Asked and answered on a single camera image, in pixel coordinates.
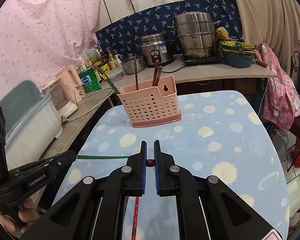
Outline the bright red chopstick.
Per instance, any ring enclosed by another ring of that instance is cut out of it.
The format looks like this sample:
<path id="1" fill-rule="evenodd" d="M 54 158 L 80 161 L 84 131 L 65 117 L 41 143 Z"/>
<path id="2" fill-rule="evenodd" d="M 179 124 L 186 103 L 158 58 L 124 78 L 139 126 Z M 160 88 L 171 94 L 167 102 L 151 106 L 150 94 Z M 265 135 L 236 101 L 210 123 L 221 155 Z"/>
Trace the bright red chopstick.
<path id="1" fill-rule="evenodd" d="M 146 166 L 147 167 L 154 167 L 154 159 L 147 159 L 146 160 Z M 137 232 L 137 226 L 138 226 L 139 200 L 140 200 L 140 197 L 135 198 L 134 217 L 133 217 L 133 224 L 132 224 L 131 240 L 136 240 L 136 232 Z"/>

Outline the green chopstick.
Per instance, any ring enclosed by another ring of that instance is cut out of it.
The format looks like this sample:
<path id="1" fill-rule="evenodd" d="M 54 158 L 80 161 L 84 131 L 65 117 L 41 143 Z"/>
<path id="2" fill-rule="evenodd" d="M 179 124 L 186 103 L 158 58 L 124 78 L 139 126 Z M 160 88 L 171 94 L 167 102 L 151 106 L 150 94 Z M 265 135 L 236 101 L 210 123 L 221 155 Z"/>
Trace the green chopstick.
<path id="1" fill-rule="evenodd" d="M 117 89 L 117 87 L 112 83 L 112 81 L 110 80 L 110 78 L 106 75 L 106 73 L 99 68 L 98 69 L 99 74 L 101 75 L 101 77 L 110 85 L 110 87 L 114 90 L 114 92 L 116 94 L 120 94 L 120 91 Z"/>
<path id="2" fill-rule="evenodd" d="M 98 156 L 98 155 L 75 155 L 76 159 L 81 160 L 108 160 L 108 159 L 127 159 L 128 156 Z"/>

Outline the pink plastic utensil basket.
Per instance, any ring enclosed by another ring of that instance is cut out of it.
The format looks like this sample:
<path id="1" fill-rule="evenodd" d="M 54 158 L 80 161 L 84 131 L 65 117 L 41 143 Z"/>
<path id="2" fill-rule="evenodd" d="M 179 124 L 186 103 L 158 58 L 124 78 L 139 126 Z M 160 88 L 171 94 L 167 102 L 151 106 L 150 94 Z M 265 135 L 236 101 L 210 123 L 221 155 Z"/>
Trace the pink plastic utensil basket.
<path id="1" fill-rule="evenodd" d="M 175 80 L 172 75 L 160 78 L 157 86 L 152 81 L 120 88 L 118 95 L 134 128 L 169 124 L 182 119 Z"/>

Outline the blue white dish rack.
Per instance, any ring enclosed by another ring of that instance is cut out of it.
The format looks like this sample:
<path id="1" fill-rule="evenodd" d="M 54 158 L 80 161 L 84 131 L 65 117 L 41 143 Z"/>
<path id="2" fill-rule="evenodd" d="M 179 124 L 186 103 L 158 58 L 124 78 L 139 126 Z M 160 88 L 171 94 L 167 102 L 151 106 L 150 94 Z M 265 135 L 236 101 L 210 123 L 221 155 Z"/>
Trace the blue white dish rack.
<path id="1" fill-rule="evenodd" d="M 51 95 L 42 95 L 30 80 L 15 86 L 0 100 L 0 107 L 6 121 L 9 170 L 39 160 L 63 132 L 61 116 Z"/>

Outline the brown chopstick in basket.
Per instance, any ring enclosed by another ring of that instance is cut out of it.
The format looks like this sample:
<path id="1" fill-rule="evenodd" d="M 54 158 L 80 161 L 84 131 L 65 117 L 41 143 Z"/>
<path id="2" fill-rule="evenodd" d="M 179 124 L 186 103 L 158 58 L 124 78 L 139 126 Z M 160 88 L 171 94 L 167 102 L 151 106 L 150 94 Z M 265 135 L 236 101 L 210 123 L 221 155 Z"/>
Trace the brown chopstick in basket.
<path id="1" fill-rule="evenodd" d="M 155 86 L 157 86 L 159 84 L 162 69 L 163 69 L 162 66 L 158 67 L 158 72 L 157 72 L 157 76 L 156 76 L 156 80 L 155 80 Z"/>

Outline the clear food container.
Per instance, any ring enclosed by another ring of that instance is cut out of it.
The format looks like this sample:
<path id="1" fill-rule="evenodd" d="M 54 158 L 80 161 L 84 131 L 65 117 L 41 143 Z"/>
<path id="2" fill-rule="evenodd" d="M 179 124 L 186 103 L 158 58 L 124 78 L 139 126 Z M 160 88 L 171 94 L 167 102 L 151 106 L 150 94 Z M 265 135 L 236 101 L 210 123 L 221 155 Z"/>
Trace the clear food container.
<path id="1" fill-rule="evenodd" d="M 111 80 L 111 82 L 116 82 L 121 80 L 124 77 L 123 68 L 119 67 L 107 72 L 107 77 Z"/>

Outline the red chopstick in basket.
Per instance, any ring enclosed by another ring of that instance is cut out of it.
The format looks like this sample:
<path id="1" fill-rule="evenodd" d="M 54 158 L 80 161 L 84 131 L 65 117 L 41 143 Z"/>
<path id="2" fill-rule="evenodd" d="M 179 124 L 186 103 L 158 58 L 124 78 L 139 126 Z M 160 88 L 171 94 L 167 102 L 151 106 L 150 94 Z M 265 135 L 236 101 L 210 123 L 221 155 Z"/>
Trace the red chopstick in basket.
<path id="1" fill-rule="evenodd" d="M 158 69 L 159 69 L 159 60 L 156 59 L 155 61 L 155 66 L 154 66 L 154 73 L 153 73 L 153 80 L 152 80 L 152 86 L 155 86 L 156 83 L 156 79 L 157 79 L 157 73 L 158 73 Z"/>

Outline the wooden counter shelf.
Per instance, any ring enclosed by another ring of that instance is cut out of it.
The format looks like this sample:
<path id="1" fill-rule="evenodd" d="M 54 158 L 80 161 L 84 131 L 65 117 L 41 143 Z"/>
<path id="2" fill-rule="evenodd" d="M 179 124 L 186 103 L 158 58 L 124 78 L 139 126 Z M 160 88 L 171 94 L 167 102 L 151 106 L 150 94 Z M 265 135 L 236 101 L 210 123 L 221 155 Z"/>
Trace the wooden counter shelf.
<path id="1" fill-rule="evenodd" d="M 248 68 L 234 68 L 223 63 L 186 66 L 180 58 L 164 67 L 159 84 L 162 86 L 166 77 L 170 75 L 174 78 L 178 95 L 193 94 L 193 86 L 203 81 L 216 81 L 215 90 L 236 90 L 237 80 L 241 83 L 255 83 L 257 78 L 277 77 L 277 74 L 269 68 L 255 63 Z M 78 110 L 70 117 L 71 121 L 62 124 L 62 134 L 50 143 L 40 157 L 41 160 L 67 151 L 76 138 L 82 137 L 81 131 L 85 129 L 98 109 L 105 102 L 113 103 L 110 100 L 110 96 L 113 94 L 111 87 L 108 83 L 103 83 L 102 88 L 102 90 L 89 93 L 78 102 Z"/>

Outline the small steel pot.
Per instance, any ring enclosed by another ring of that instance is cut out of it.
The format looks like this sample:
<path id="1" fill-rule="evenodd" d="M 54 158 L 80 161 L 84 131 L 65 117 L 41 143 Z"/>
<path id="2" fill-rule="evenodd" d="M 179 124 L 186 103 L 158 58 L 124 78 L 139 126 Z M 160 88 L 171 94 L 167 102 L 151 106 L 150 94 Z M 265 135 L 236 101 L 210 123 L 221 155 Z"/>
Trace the small steel pot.
<path id="1" fill-rule="evenodd" d="M 135 68 L 137 73 L 143 71 L 145 69 L 145 61 L 143 56 L 136 56 L 136 59 L 134 57 L 130 57 L 122 62 L 122 67 L 124 72 L 127 75 L 134 75 L 135 74 Z"/>

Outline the green chopstick in basket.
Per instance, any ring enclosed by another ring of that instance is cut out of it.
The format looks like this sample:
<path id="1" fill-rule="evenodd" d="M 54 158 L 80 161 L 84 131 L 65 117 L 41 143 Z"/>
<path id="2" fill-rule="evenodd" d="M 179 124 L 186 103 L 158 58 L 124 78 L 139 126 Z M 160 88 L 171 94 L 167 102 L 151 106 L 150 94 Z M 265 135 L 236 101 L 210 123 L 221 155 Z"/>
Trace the green chopstick in basket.
<path id="1" fill-rule="evenodd" d="M 110 85 L 110 87 L 114 90 L 114 92 L 116 94 L 120 94 L 120 91 L 117 89 L 117 87 L 112 83 L 112 81 L 110 80 L 110 78 L 106 75 L 106 73 L 99 68 L 98 69 L 99 74 L 101 75 L 101 77 Z"/>

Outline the yellow packet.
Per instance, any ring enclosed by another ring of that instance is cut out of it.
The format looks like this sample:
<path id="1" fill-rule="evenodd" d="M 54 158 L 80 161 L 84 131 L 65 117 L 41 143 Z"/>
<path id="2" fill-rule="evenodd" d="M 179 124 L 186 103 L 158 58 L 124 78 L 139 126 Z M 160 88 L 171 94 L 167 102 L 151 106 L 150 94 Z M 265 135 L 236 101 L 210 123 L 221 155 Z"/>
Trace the yellow packet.
<path id="1" fill-rule="evenodd" d="M 108 72 L 111 71 L 111 68 L 107 63 L 103 63 L 103 64 L 99 65 L 99 71 L 101 73 L 107 74 Z"/>

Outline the pink electric kettle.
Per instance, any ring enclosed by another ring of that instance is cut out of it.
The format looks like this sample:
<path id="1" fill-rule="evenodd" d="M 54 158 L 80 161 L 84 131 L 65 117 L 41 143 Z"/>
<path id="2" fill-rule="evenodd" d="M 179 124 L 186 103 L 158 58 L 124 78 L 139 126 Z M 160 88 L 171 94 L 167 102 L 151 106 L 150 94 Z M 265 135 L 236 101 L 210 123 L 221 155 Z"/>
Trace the pink electric kettle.
<path id="1" fill-rule="evenodd" d="M 56 77 L 59 78 L 73 103 L 80 102 L 86 95 L 83 88 L 83 83 L 77 74 L 77 70 L 71 64 L 64 66 L 56 72 Z"/>

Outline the silver rice cooker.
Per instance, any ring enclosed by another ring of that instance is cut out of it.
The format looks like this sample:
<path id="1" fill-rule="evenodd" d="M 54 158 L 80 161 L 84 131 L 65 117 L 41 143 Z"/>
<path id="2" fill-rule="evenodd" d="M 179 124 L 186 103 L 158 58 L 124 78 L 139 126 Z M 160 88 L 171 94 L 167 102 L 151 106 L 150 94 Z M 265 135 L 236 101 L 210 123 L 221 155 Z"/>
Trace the silver rice cooker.
<path id="1" fill-rule="evenodd" d="M 165 31 L 140 37 L 140 48 L 147 67 L 154 67 L 157 60 L 163 66 L 174 61 L 171 41 Z"/>

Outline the dark teal basin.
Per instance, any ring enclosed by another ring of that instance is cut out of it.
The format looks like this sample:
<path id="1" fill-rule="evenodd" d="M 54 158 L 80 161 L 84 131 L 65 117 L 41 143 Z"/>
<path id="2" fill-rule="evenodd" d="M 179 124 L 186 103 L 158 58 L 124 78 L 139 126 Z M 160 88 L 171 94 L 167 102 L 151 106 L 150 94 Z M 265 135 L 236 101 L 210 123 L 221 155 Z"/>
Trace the dark teal basin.
<path id="1" fill-rule="evenodd" d="M 234 68 L 248 68 L 253 62 L 254 46 L 237 41 L 220 41 L 219 49 L 226 64 Z"/>

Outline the pink floral garment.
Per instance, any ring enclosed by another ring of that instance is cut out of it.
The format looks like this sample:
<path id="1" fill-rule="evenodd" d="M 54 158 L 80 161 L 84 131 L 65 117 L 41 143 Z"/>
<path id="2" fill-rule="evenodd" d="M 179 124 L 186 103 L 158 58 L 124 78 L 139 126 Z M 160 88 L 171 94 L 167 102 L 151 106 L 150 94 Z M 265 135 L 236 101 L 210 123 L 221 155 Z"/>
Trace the pink floral garment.
<path id="1" fill-rule="evenodd" d="M 267 44 L 263 46 L 264 49 L 255 50 L 255 55 L 277 76 L 268 79 L 261 115 L 262 118 L 288 132 L 294 119 L 300 116 L 300 97 L 292 79 L 281 68 L 276 54 Z"/>

